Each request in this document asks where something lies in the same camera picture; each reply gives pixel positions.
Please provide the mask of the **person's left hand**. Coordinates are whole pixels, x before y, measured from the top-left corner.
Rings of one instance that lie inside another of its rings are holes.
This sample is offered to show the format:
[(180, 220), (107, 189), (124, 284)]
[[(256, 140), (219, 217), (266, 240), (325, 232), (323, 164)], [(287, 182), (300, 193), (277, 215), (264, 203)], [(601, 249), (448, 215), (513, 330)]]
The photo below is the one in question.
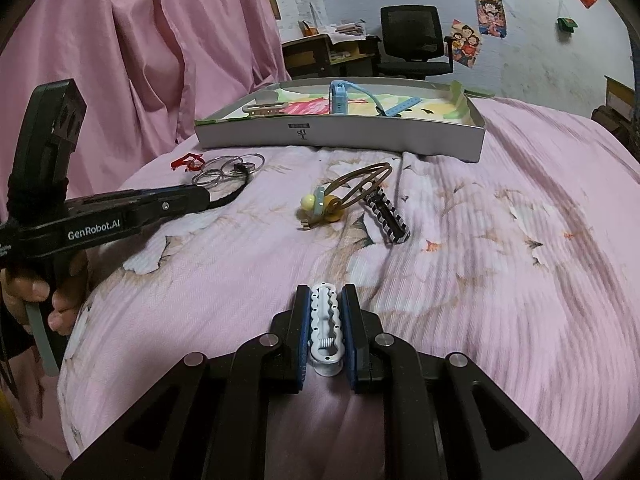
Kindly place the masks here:
[(78, 252), (66, 272), (66, 280), (52, 290), (45, 280), (28, 274), (1, 270), (2, 299), (12, 316), (21, 325), (30, 324), (26, 304), (41, 304), (50, 300), (52, 311), (48, 316), (50, 330), (68, 336), (75, 325), (80, 307), (87, 297), (88, 257)]

